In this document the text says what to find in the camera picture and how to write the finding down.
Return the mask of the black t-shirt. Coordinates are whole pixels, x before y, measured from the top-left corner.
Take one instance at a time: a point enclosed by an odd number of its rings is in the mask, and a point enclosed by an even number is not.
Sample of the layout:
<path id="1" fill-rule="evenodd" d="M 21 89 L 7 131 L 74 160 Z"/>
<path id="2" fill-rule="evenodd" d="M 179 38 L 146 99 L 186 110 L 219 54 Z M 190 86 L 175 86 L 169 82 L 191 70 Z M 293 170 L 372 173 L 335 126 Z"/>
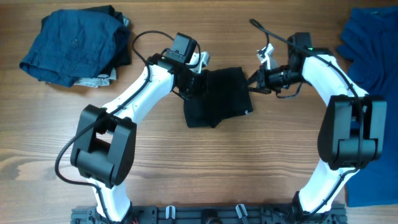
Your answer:
<path id="1" fill-rule="evenodd" d="M 189 128 L 215 128 L 222 120 L 253 112 L 246 77 L 241 67 L 202 71 L 205 92 L 184 101 Z"/>

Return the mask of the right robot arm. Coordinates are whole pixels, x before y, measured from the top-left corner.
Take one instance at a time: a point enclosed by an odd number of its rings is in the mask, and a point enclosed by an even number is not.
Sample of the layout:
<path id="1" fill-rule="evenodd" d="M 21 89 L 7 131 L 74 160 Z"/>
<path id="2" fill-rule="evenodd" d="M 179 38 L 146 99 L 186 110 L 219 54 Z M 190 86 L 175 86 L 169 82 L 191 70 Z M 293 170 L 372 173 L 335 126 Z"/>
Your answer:
<path id="1" fill-rule="evenodd" d="M 283 89 L 307 83 L 326 104 L 318 133 L 320 161 L 307 184 L 295 196 L 300 217 L 311 218 L 331 209 L 331 203 L 350 178 L 379 159 L 386 123 L 387 102 L 357 86 L 339 67 L 328 48 L 312 46 L 308 32 L 291 35 L 287 65 L 276 65 L 274 47 L 257 51 L 261 63 L 249 78 L 250 91 L 282 98 Z"/>

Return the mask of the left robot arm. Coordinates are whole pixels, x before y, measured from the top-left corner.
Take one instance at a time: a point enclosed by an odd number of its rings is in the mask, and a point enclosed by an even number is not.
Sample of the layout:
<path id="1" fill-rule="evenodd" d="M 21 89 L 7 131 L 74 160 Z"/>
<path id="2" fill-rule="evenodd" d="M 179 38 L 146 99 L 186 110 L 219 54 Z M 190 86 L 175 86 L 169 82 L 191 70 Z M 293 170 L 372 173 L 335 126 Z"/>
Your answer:
<path id="1" fill-rule="evenodd" d="M 144 61 L 142 75 L 118 98 L 81 112 L 70 162 L 86 178 L 83 185 L 93 188 L 97 205 L 74 209 L 72 223 L 138 223 L 125 183 L 134 162 L 137 125 L 174 88 L 181 98 L 205 91 L 201 69 L 208 54 L 196 53 L 200 45 L 185 34 L 173 41 L 171 48 Z"/>

